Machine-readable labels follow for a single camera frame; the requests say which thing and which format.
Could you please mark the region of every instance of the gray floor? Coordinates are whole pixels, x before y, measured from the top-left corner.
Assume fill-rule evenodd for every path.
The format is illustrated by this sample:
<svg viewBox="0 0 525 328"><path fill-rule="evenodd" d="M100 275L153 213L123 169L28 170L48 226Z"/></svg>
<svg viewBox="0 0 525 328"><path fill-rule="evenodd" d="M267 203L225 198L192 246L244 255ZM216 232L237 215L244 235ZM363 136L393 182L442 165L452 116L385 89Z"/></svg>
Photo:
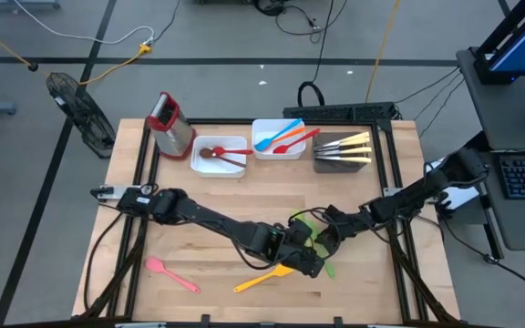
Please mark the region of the gray floor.
<svg viewBox="0 0 525 328"><path fill-rule="evenodd" d="M305 36L287 36L272 18L232 1L199 6L181 0L176 22L154 46L154 58L313 58L319 45ZM36 15L60 32L96 34L108 0L61 1L60 11ZM322 24L327 1L294 1ZM374 58L384 34L393 0L350 0L328 32L326 58ZM335 1L339 8L341 0ZM137 25L160 30L175 1L118 0L108 24L107 39ZM454 53L478 45L503 17L497 0L405 0L388 40L385 58L454 59ZM282 17L285 26L302 28L297 13ZM139 32L116 46L102 46L101 57L131 56L145 38ZM0 11L0 37L24 56L86 57L91 44L50 35L23 14ZM0 49L0 56L6 53ZM83 65L42 65L47 71L80 78ZM95 65L92 76L109 68ZM450 67L380 67L372 101L398 100L445 75ZM317 84L328 103L363 102L372 67L322 66ZM88 87L90 95L116 127L121 118L142 118L160 91L181 103L188 117L281 116L296 104L301 81L313 77L313 66L203 65L121 68ZM400 104L406 119L440 90L437 86ZM311 95L306 94L314 103ZM16 64L0 64L0 100L17 104L15 116L0 115L0 295L36 202L64 117L47 94L44 77ZM444 97L418 120L425 128ZM460 147L479 131L467 89L460 87L421 139L426 159L437 159ZM101 183L108 163L96 159L73 131L50 193L26 269L7 323L69 317L96 213L88 191ZM458 216L454 231L479 248L487 242L480 226L464 225ZM451 238L446 248L463 318L472 323L525 327L525 283L488 266ZM525 252L506 252L504 263L525 274Z"/></svg>

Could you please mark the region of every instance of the white container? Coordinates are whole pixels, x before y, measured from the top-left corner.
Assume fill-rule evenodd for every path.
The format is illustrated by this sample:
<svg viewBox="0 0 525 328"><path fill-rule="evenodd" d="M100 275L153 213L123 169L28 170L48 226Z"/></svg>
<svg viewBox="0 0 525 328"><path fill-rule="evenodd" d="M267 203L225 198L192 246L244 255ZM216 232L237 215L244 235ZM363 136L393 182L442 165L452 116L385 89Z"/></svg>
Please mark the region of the white container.
<svg viewBox="0 0 525 328"><path fill-rule="evenodd" d="M247 149L248 141L236 136L198 136L193 141L191 150L191 169L203 178L241 178L246 173L245 168L238 167L222 159L203 159L200 150L213 149L216 146L226 150ZM226 159L246 164L246 155L224 154Z"/></svg>
<svg viewBox="0 0 525 328"><path fill-rule="evenodd" d="M272 138L274 135L279 133L279 131L286 128L290 123L293 123L293 121L294 119L289 119L289 118L255 119L254 122L252 123L252 150L254 150L254 156L257 159L299 159L305 151L305 148L307 146L307 141L309 141L310 139L307 139L305 141L302 141L302 142L299 142L293 145L292 147L287 149L287 152L285 154L273 154L273 150L281 145L288 145L292 143L293 141L302 137L304 133L297 134L296 136L292 136L281 142L272 144L269 148L267 148L266 150L262 152L254 148L254 145L265 140L266 138ZM301 128L304 126L305 124L301 122L294 128L291 128L287 132L283 133L282 136L293 131L296 128Z"/></svg>

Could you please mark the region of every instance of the black fan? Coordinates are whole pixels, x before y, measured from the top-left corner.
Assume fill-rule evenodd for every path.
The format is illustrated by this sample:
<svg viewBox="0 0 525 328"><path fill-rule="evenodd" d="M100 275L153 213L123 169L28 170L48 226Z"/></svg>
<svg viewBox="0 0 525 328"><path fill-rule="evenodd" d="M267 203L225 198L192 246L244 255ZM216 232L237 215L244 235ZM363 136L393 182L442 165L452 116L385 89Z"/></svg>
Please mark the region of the black fan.
<svg viewBox="0 0 525 328"><path fill-rule="evenodd" d="M115 130L87 91L65 73L50 74L46 86L60 109L80 130L82 141L100 158L109 158L115 144Z"/></svg>

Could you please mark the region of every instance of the red cheese grater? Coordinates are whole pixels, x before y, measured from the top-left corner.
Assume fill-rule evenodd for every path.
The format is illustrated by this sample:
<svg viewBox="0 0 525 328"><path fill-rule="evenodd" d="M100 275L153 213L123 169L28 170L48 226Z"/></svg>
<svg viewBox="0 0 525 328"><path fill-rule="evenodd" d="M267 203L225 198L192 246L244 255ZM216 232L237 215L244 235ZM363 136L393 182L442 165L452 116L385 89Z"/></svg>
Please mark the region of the red cheese grater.
<svg viewBox="0 0 525 328"><path fill-rule="evenodd" d="M196 130L181 114L180 105L167 92L161 92L155 107L147 116L161 155L168 159L185 159L191 150Z"/></svg>

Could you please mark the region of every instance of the wooden table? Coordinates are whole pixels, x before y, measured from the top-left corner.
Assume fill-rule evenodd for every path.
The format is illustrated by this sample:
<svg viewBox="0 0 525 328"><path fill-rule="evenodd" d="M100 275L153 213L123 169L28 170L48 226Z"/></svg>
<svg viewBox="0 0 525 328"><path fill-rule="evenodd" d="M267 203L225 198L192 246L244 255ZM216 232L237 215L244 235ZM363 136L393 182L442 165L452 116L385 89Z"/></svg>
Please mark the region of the wooden table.
<svg viewBox="0 0 525 328"><path fill-rule="evenodd" d="M106 183L131 183L142 126L141 119L121 120ZM200 135L251 138L250 126L194 127ZM321 129L325 132L368 130L350 126L322 126ZM412 121L395 121L393 132L406 186L422 176L423 158L416 126ZM387 176L392 181L386 140L384 134L381 136ZM152 148L151 138L148 154ZM285 225L286 219L297 210L334 204L339 210L355 212L358 205L380 196L374 163L353 174L316 174L311 157L310 147L299 160L251 157L248 158L247 173L241 179L203 179L191 170L188 159L161 158L157 183L161 188L184 189L201 205L236 220L281 222ZM147 181L149 160L150 156L142 181ZM116 215L114 210L99 207L88 252ZM422 215L436 220L435 212L429 206L423 209ZM105 237L95 255L90 276L90 301L100 294L114 273L122 226L123 220ZM420 220L413 220L412 228L424 281L448 312L458 317L457 300L438 228ZM135 231L133 233L132 240L136 235ZM330 259L335 268L334 281L325 272L316 279L295 272L286 277L272 278L242 293L232 290L264 272L248 268L228 239L197 225L167 227L151 223L143 259L149 256L161 258L173 272L196 283L201 294L184 290L172 279L149 272L143 266L133 320L197 322L202 314L210 314L213 322L228 323L332 323L335 316L342 316L345 323L402 322L389 247L369 231L346 240ZM84 311L84 273L74 314ZM414 305L413 288L408 278L406 281L409 301ZM126 278L121 285L118 313L123 313L128 285L129 279ZM417 318L415 306L411 306L411 312L412 317Z"/></svg>

